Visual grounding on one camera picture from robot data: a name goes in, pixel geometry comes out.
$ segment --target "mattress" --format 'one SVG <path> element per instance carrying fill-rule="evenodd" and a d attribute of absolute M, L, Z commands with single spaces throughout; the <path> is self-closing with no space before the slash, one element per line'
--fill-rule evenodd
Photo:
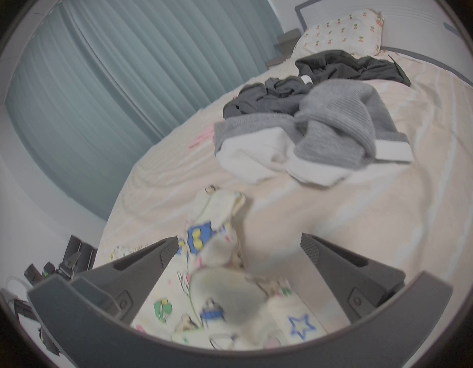
<path fill-rule="evenodd" d="M 222 120 L 223 106 L 240 88 L 200 110 L 136 163 L 114 205 L 95 267 L 114 250 L 175 236 L 196 193 L 215 185 L 240 191 L 246 206 L 236 219 L 245 268 L 284 276 L 327 332 L 349 324 L 319 273 L 300 248 L 302 233 L 406 273 L 422 270 L 454 285 L 439 326 L 445 326 L 473 282 L 473 88 L 449 71 L 397 53 L 411 87 L 371 80 L 398 130 L 405 132 L 412 165 L 370 165 L 331 188 L 302 185 L 282 174 L 257 186 L 223 170 L 209 139 L 189 144 Z M 292 59 L 253 78 L 297 75 Z"/>

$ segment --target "curtain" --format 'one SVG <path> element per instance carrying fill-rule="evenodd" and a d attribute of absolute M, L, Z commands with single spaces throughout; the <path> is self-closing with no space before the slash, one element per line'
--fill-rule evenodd
<path fill-rule="evenodd" d="M 134 163 L 264 72 L 281 33 L 267 0 L 61 0 L 5 104 L 44 173 L 106 219 Z"/>

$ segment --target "blue star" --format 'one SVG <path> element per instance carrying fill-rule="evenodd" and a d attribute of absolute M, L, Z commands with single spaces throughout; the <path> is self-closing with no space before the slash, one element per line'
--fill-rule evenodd
<path fill-rule="evenodd" d="M 302 340 L 306 340 L 306 332 L 307 331 L 315 331 L 316 327 L 310 324 L 309 322 L 309 315 L 304 314 L 300 319 L 296 319 L 295 317 L 288 317 L 291 325 L 291 335 L 299 335 Z"/>

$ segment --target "pillowcase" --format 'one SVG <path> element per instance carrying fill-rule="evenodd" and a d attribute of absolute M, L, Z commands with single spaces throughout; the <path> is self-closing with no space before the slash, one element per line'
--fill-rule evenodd
<path fill-rule="evenodd" d="M 380 52 L 384 19 L 381 13 L 364 9 L 306 29 L 294 47 L 293 58 L 342 50 L 355 58 L 376 56 Z"/>

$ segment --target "white headboard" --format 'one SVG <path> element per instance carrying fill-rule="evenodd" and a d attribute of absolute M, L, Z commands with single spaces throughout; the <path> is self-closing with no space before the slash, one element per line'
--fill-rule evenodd
<path fill-rule="evenodd" d="M 385 18 L 381 49 L 429 61 L 473 85 L 471 53 L 434 0 L 308 0 L 295 10 L 304 30 L 364 8 Z"/>

